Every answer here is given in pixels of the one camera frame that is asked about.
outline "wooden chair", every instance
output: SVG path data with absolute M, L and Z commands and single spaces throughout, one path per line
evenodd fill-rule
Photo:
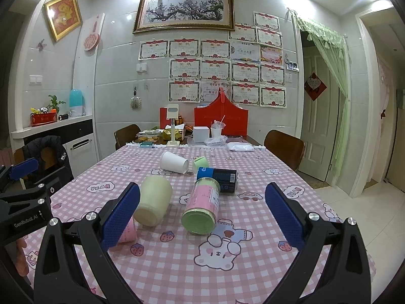
M 125 128 L 119 129 L 114 132 L 115 137 L 115 149 L 119 149 L 125 146 L 126 143 L 132 142 L 136 139 L 136 134 L 140 132 L 139 127 L 136 124 L 130 124 Z
M 305 150 L 302 140 L 278 130 L 270 130 L 265 138 L 265 147 L 292 170 L 298 170 Z

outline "table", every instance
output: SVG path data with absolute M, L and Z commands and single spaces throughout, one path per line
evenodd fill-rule
M 184 205 L 196 175 L 177 174 L 159 168 L 161 155 L 169 150 L 190 161 L 205 156 L 210 166 L 237 169 L 238 189 L 220 196 L 219 220 L 209 236 L 188 233 L 180 223 Z M 52 196 L 53 215 L 62 222 L 99 211 L 117 198 L 130 181 L 140 184 L 147 175 L 162 175 L 172 184 L 173 197 L 163 222 L 139 226 L 138 242 L 119 244 L 109 254 L 132 290 L 148 304 L 156 303 L 262 303 L 291 265 L 297 250 L 285 240 L 264 201 L 266 185 L 275 181 L 284 193 L 322 218 L 339 220 L 333 209 L 293 170 L 271 152 L 230 152 L 224 148 L 124 146 L 106 157 Z M 96 191 L 96 184 L 105 185 Z M 44 229 L 28 235 L 25 249 L 33 281 Z M 210 256 L 215 249 L 220 255 Z M 78 258 L 93 292 L 101 295 L 81 247 Z M 324 247 L 304 290 L 311 293 L 325 265 Z M 371 276 L 375 264 L 369 257 Z

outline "light switch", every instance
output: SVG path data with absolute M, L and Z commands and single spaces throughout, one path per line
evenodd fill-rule
M 146 72 L 147 69 L 147 64 L 146 63 L 138 63 L 136 65 L 136 71 L 137 72 Z

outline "red stand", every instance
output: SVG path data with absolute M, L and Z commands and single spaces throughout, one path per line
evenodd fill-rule
M 194 109 L 194 124 L 198 127 L 211 128 L 214 120 L 221 121 L 224 118 L 225 128 L 222 135 L 247 136 L 248 134 L 248 110 L 236 107 L 225 96 L 223 88 L 219 89 L 218 97 L 208 106 Z

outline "blue can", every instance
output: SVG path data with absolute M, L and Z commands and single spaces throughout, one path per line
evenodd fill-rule
M 203 177 L 215 179 L 223 193 L 235 193 L 238 188 L 238 172 L 236 170 L 200 167 L 197 180 Z

